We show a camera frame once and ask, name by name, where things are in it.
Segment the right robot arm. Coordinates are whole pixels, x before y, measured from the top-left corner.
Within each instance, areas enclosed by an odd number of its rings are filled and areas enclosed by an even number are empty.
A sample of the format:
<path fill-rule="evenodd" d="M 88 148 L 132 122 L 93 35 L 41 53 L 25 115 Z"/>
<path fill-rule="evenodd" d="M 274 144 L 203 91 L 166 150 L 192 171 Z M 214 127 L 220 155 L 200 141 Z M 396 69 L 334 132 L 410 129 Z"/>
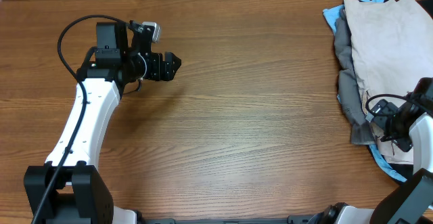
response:
<path fill-rule="evenodd" d="M 419 80 L 406 96 L 379 94 L 380 101 L 365 108 L 367 121 L 383 130 L 381 141 L 394 141 L 398 148 L 413 150 L 413 176 L 385 197 L 375 209 L 346 203 L 328 206 L 307 223 L 431 223 L 424 213 L 432 207 L 432 79 Z"/>

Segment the beige shorts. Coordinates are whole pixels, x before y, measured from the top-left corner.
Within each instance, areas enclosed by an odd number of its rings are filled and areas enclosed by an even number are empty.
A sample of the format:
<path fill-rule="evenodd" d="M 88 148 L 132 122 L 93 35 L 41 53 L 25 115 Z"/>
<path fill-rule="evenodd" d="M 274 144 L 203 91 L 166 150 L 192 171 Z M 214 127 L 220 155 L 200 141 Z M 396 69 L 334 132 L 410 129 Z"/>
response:
<path fill-rule="evenodd" d="M 432 76 L 432 18 L 416 0 L 344 0 L 352 60 L 363 104 L 402 96 Z"/>

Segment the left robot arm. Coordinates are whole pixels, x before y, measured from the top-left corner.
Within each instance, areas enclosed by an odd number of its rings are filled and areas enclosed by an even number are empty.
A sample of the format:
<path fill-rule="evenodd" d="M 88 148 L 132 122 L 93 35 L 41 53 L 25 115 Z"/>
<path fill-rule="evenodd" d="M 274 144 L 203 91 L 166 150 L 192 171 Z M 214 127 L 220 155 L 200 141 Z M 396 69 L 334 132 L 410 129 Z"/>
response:
<path fill-rule="evenodd" d="M 181 59 L 154 53 L 161 28 L 98 15 L 97 44 L 70 73 L 76 96 L 62 135 L 45 163 L 29 166 L 24 187 L 33 223 L 144 223 L 137 210 L 119 208 L 98 171 L 108 123 L 129 83 L 171 81 Z"/>

